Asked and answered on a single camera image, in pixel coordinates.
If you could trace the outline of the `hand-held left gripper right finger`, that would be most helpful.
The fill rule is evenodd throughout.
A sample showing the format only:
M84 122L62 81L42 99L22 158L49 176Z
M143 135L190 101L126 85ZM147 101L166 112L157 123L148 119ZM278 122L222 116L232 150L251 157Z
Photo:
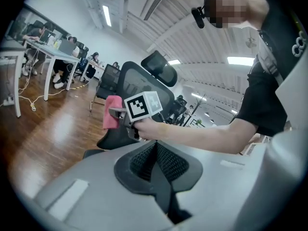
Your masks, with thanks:
M258 143L250 155L238 155L158 141L158 163L171 190L171 224L164 229L231 229L256 182L265 147Z

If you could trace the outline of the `person's right hand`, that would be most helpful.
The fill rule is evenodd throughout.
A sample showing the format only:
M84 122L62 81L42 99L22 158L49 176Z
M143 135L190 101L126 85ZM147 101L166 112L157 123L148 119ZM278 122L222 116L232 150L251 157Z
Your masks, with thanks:
M151 118L144 118L134 123L139 136L145 140L162 140L166 138L167 125L156 122Z

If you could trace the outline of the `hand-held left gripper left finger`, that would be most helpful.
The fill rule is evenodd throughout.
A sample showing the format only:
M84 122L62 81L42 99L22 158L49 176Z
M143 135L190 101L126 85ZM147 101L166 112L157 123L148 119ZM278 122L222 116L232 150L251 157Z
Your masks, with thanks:
M36 195L32 215L49 231L164 231L173 227L154 197L131 193L115 177L120 157L139 146L81 160Z

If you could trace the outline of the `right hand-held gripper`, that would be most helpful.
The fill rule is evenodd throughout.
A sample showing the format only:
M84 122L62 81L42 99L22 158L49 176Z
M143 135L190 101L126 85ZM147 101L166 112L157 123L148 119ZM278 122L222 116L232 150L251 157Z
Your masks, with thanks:
M125 108L109 108L109 114L114 118L124 118L128 136L131 139L141 139L134 123L144 118L152 117L163 110L156 91L144 91L124 100Z

